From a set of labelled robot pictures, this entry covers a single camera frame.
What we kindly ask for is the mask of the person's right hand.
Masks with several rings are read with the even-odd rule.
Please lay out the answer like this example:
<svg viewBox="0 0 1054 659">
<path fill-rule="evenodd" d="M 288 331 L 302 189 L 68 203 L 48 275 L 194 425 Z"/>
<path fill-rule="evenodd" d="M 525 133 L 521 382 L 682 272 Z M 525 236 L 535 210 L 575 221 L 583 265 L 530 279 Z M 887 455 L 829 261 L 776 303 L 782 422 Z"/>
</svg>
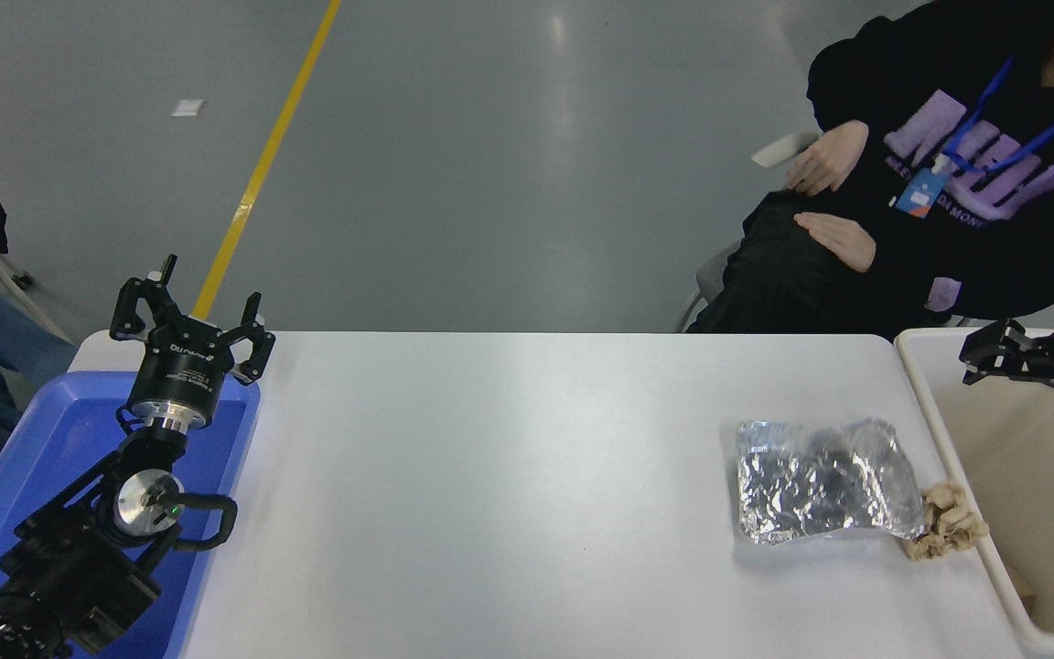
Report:
<svg viewBox="0 0 1054 659">
<path fill-rule="evenodd" d="M 837 191 L 865 153 L 867 138 L 865 122 L 853 120 L 834 125 L 794 159 L 785 188 L 809 197 Z"/>
</svg>

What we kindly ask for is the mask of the person's left hand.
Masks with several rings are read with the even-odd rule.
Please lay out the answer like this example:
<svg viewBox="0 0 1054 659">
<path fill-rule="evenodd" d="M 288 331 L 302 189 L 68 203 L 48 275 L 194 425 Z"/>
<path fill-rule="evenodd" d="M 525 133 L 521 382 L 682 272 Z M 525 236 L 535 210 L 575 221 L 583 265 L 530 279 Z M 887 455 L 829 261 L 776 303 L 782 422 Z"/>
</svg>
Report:
<svg viewBox="0 0 1054 659">
<path fill-rule="evenodd" d="M 795 213 L 793 218 L 813 241 L 819 243 L 858 274 L 866 274 L 873 266 L 876 243 L 860 224 L 828 213 L 807 211 Z"/>
</svg>

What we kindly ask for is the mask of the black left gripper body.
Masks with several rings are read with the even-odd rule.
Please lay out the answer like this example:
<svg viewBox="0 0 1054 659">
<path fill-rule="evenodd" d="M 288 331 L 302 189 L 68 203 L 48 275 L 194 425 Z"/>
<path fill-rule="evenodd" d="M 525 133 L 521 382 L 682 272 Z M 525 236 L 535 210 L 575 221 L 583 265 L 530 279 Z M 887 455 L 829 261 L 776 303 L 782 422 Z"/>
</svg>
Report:
<svg viewBox="0 0 1054 659">
<path fill-rule="evenodd" d="M 219 342 L 219 335 L 217 326 L 197 319 L 152 329 L 129 395 L 130 412 L 140 416 L 142 405 L 171 402 L 197 416 L 213 416 L 231 369 L 230 346 Z"/>
</svg>

